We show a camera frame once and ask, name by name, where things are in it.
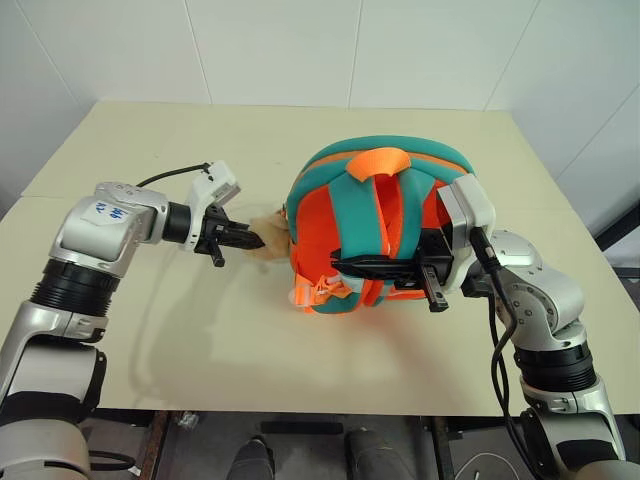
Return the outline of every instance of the table surface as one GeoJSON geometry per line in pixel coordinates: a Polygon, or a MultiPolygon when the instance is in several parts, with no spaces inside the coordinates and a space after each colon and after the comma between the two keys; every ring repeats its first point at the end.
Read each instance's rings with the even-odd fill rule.
{"type": "MultiPolygon", "coordinates": [[[[301,166],[336,140],[416,135],[472,162],[498,226],[527,237],[585,290],[597,371],[616,413],[640,411],[640,315],[576,213],[502,112],[343,110],[100,103],[0,223],[5,279],[0,338],[28,298],[66,212],[106,180],[225,160],[243,192],[237,220],[273,211],[301,166]]],[[[190,175],[154,188],[183,201],[190,175]]],[[[114,295],[101,406],[185,410],[499,415],[490,383],[483,300],[449,296],[339,315],[305,315],[287,301],[287,262],[225,250],[227,266],[175,245],[143,245],[114,295]]],[[[507,355],[513,349],[508,348],[507,355]]],[[[509,365],[513,388],[518,370],[509,365]]],[[[512,412],[525,406],[512,395],[512,412]]]]}

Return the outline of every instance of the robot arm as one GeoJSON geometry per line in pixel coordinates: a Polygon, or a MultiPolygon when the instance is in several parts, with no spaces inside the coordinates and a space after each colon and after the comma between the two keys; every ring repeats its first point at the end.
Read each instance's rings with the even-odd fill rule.
{"type": "Polygon", "coordinates": [[[511,341],[522,392],[531,405],[521,415],[531,463],[544,478],[573,478],[587,464],[624,460],[604,382],[595,373],[579,320],[582,291],[546,265],[524,238],[498,231],[491,243],[504,267],[500,276],[515,319],[501,300],[497,313],[505,325],[518,324],[511,341]]]}
{"type": "MultiPolygon", "coordinates": [[[[507,340],[515,346],[522,391],[531,405],[521,415],[526,446],[516,448],[537,478],[577,479],[576,472],[589,464],[589,475],[600,476],[585,478],[638,478],[637,465],[603,463],[624,460],[625,454],[579,320],[584,298],[578,285],[546,265],[524,238],[493,230],[495,210],[473,175],[440,188],[438,198],[444,226],[423,229],[412,260],[367,256],[332,265],[347,275],[394,280],[396,289],[420,285],[431,311],[448,308],[444,294],[460,287],[465,296],[495,297],[498,316],[513,331],[507,340]]],[[[504,410],[509,430],[511,417],[504,410]]]]}
{"type": "Polygon", "coordinates": [[[222,163],[195,180],[187,205],[122,183],[102,183],[69,212],[44,275],[22,303],[0,350],[0,476],[87,479],[75,424],[98,405],[106,356],[93,344],[107,326],[111,295],[140,243],[161,240],[209,254],[220,245],[263,246],[222,204],[239,190],[222,163]]]}

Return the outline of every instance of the backpack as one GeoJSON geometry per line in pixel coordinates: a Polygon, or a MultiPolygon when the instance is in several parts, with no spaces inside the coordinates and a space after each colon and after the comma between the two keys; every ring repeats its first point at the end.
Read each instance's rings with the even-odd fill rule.
{"type": "Polygon", "coordinates": [[[473,173],[458,151],[395,135],[352,138],[316,153],[285,204],[295,272],[290,301],[306,312],[345,313],[361,305],[424,298],[393,281],[341,274],[335,258],[413,258],[423,228],[439,228],[436,190],[473,173]]]}

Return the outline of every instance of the black clamp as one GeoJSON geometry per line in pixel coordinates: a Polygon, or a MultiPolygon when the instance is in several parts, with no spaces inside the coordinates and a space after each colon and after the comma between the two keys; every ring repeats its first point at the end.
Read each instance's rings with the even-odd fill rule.
{"type": "Polygon", "coordinates": [[[224,267],[221,246],[255,250],[264,247],[264,242],[258,234],[249,231],[249,225],[229,220],[224,209],[212,203],[202,219],[200,239],[194,252],[210,255],[214,267],[224,267]]]}
{"type": "Polygon", "coordinates": [[[422,289],[430,311],[442,312],[449,308],[441,285],[451,272],[453,255],[439,228],[422,229],[412,259],[399,260],[387,255],[340,258],[340,250],[332,252],[331,257],[331,266],[340,273],[366,280],[393,280],[396,290],[422,289]]]}

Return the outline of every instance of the wall tile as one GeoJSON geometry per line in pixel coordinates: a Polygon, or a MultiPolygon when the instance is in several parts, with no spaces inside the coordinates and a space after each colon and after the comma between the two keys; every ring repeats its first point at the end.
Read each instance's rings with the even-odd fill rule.
{"type": "Polygon", "coordinates": [[[638,83],[637,0],[542,0],[489,107],[558,176],[638,83]]]}
{"type": "Polygon", "coordinates": [[[483,109],[534,0],[365,0],[351,105],[483,109]]]}
{"type": "Polygon", "coordinates": [[[639,112],[636,90],[557,180],[593,234],[640,200],[639,112]]]}
{"type": "Polygon", "coordinates": [[[358,0],[188,0],[214,103],[346,106],[358,0]]]}
{"type": "Polygon", "coordinates": [[[0,217],[81,118],[16,4],[0,2],[0,217]]]}
{"type": "Polygon", "coordinates": [[[85,109],[95,100],[209,103],[182,0],[19,0],[85,109]]]}

